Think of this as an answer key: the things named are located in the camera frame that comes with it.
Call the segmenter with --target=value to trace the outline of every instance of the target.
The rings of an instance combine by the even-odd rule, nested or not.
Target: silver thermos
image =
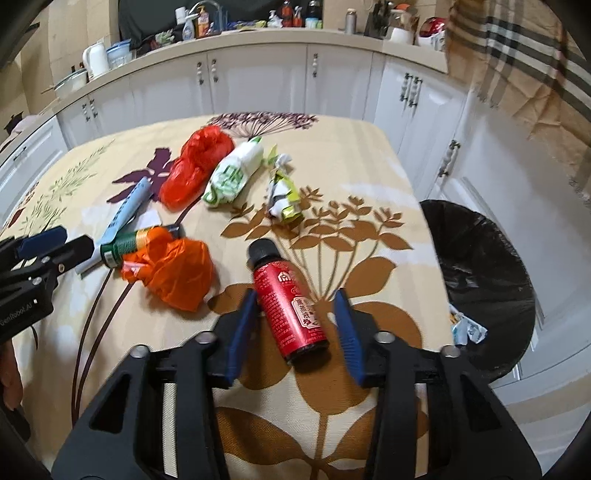
[[[347,15],[345,16],[345,33],[349,35],[355,35],[357,30],[357,10],[354,8],[347,9]]]

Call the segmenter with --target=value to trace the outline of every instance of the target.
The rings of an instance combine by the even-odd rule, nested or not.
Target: trash can
[[[519,362],[534,331],[534,289],[523,262],[497,225],[480,213],[444,200],[424,200],[421,207],[450,303],[488,329],[481,343],[459,347],[489,381],[503,377]]]

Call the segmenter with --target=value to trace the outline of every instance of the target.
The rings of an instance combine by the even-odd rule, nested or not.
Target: floral tablecloth
[[[197,202],[170,213],[158,191],[191,133],[219,124],[236,142],[262,134],[268,151],[293,157],[305,221],[270,224],[263,203],[268,175],[258,172],[231,207]],[[414,346],[451,343],[447,296],[419,204],[385,135],[348,119],[244,113],[163,122],[110,135],[68,152],[19,205],[2,233],[34,234],[64,225],[69,238],[100,238],[134,184],[148,176],[163,222],[182,218],[187,236],[209,245],[217,279],[195,314],[175,311],[100,267],[64,275],[54,313],[15,338],[24,408],[35,453],[50,466],[78,418],[119,360],[138,343],[181,344],[233,310],[251,284],[246,248],[275,240],[307,280],[330,340],[330,361],[296,371],[260,322],[239,381],[216,391],[217,418],[233,479],[357,479],[368,452],[375,392],[357,387],[339,347],[332,299],[339,287],[356,308]],[[418,419],[417,471],[426,468],[428,418]],[[167,469],[174,462],[167,452]]]

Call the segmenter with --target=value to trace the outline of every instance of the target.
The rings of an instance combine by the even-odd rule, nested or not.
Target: sink faucet
[[[197,2],[195,5],[193,5],[193,8],[189,11],[188,14],[191,15],[196,9],[198,9],[198,7],[205,4],[213,5],[217,10],[217,22],[219,24],[220,31],[223,32],[226,29],[226,25],[224,25],[223,22],[222,6],[218,4],[215,0],[201,0],[200,2]]]

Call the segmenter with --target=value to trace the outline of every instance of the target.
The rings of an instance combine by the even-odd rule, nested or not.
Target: red plastic bag
[[[152,228],[146,246],[123,260],[124,279],[141,280],[150,292],[179,310],[196,312],[212,285],[207,245],[189,238],[174,240],[166,228]]]
[[[199,194],[217,164],[234,150],[234,142],[217,125],[197,130],[181,148],[170,175],[160,188],[160,201],[180,210]]]

